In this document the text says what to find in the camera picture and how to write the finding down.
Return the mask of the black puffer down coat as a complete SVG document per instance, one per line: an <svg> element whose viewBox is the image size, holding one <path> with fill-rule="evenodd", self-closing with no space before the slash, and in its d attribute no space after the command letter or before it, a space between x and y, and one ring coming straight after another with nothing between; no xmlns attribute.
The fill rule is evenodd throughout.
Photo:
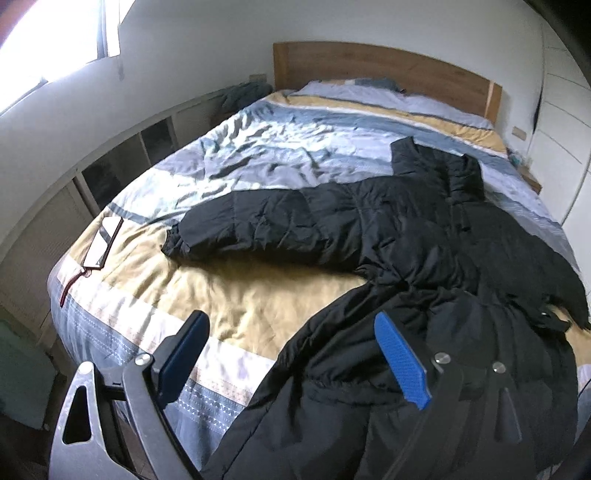
<svg viewBox="0 0 591 480"><path fill-rule="evenodd" d="M232 192L193 207L167 233L163 253L178 262L249 254L363 278L283 347L204 478L383 478L420 414L374 335L381 311L452 356L506 365L536 471L572 447L577 368L555 309L588 327L579 275L486 200L475 158L411 138L391 153L388 175Z"/></svg>

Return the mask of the striped blue yellow duvet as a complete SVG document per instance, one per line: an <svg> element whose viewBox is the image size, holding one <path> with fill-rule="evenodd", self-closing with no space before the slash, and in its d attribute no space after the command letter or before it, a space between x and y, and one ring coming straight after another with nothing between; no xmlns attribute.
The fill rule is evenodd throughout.
<svg viewBox="0 0 591 480"><path fill-rule="evenodd" d="M480 165L486 200L562 255L579 275L562 228L509 162L495 130L424 114L276 92L146 170L118 193L54 266L52 320L66 352L99 371L153 353L194 311L209 338L178 399L164 408L201 470L249 406L280 351L308 319L363 278L249 254L178 262L163 253L169 230L195 206L236 191L301 190L388 175L391 145L415 143ZM101 270L62 289L82 268L102 219L123 224Z"/></svg>

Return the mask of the low window-side shelf cabinet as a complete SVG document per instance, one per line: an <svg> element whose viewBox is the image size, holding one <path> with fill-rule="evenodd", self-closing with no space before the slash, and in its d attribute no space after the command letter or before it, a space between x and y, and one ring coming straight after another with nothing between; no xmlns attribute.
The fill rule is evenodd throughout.
<svg viewBox="0 0 591 480"><path fill-rule="evenodd" d="M56 340L46 280L101 209L145 170L211 129L224 90L166 109L115 136L41 195L1 244L1 319L48 352Z"/></svg>

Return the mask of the wooden nightstand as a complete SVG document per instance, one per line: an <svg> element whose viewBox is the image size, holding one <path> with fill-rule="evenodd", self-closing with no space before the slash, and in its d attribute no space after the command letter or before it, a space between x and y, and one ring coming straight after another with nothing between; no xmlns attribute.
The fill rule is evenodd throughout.
<svg viewBox="0 0 591 480"><path fill-rule="evenodd" d="M535 178L535 176L530 172L529 168L524 166L524 165L520 165L517 168L518 173L520 174L520 176L522 177L522 179L530 186L530 188L537 194L539 195L542 191L542 185L541 183Z"/></svg>

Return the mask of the white wardrobe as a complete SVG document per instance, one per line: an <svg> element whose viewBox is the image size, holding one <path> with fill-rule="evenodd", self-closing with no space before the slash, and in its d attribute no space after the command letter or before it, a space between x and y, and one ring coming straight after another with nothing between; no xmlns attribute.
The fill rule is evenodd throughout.
<svg viewBox="0 0 591 480"><path fill-rule="evenodd" d="M529 149L541 198L590 270L590 85L566 45L542 23L543 83Z"/></svg>

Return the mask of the dark green cloth bundle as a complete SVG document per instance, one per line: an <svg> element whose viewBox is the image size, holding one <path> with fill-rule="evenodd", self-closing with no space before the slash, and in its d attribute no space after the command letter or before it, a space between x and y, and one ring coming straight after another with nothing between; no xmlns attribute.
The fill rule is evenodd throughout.
<svg viewBox="0 0 591 480"><path fill-rule="evenodd" d="M263 81L249 81L229 87L224 92L219 112L235 113L270 93L273 93L273 86Z"/></svg>

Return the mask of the white pillow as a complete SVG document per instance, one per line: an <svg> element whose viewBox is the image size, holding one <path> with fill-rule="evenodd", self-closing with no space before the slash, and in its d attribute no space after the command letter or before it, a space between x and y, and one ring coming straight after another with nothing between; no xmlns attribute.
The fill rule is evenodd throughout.
<svg viewBox="0 0 591 480"><path fill-rule="evenodd" d="M480 115L465 112L425 95L401 93L373 83L358 84L354 80L311 81L300 90L291 93L291 96L318 96L325 99L353 101L368 106L424 114L466 126L494 129L493 123Z"/></svg>

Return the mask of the wooden headboard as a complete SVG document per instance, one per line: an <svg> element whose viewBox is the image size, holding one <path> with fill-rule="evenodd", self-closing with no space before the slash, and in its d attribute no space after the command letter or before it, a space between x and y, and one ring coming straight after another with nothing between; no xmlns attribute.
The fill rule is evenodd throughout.
<svg viewBox="0 0 591 480"><path fill-rule="evenodd" d="M384 78L408 93L426 95L496 123L502 87L426 55L384 46L334 41L273 44L274 86L300 89L312 80Z"/></svg>

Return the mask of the grey-blue pillow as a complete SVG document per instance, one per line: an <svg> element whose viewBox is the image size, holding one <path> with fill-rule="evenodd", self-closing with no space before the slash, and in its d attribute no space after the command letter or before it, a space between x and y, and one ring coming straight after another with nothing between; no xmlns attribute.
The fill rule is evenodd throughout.
<svg viewBox="0 0 591 480"><path fill-rule="evenodd" d="M398 93L403 92L399 84L390 78L356 78L353 83L358 86L380 88Z"/></svg>

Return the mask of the beige wall socket right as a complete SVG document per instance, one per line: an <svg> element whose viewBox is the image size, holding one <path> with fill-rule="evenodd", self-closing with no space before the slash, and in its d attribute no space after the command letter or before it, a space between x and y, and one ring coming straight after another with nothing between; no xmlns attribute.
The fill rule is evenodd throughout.
<svg viewBox="0 0 591 480"><path fill-rule="evenodd" d="M515 136L516 138L520 139L521 141L526 141L527 140L527 132L520 129L517 126L514 126L512 129L512 135Z"/></svg>

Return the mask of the beige wall socket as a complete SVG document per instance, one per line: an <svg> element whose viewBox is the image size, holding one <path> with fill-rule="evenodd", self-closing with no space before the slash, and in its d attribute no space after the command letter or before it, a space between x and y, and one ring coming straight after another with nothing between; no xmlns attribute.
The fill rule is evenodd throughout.
<svg viewBox="0 0 591 480"><path fill-rule="evenodd" d="M263 82L266 83L266 74L250 74L249 75L250 82Z"/></svg>
<svg viewBox="0 0 591 480"><path fill-rule="evenodd" d="M527 132L520 129L517 126L514 126L512 129L512 135L515 136L516 138L520 139L521 141L526 141L527 140Z"/></svg>

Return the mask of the beige wall socket left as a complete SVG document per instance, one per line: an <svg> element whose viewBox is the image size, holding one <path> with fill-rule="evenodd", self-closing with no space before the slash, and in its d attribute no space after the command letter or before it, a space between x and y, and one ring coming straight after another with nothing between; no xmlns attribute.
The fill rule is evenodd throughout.
<svg viewBox="0 0 591 480"><path fill-rule="evenodd" d="M266 74L250 74L249 75L250 82L263 82L266 83Z"/></svg>

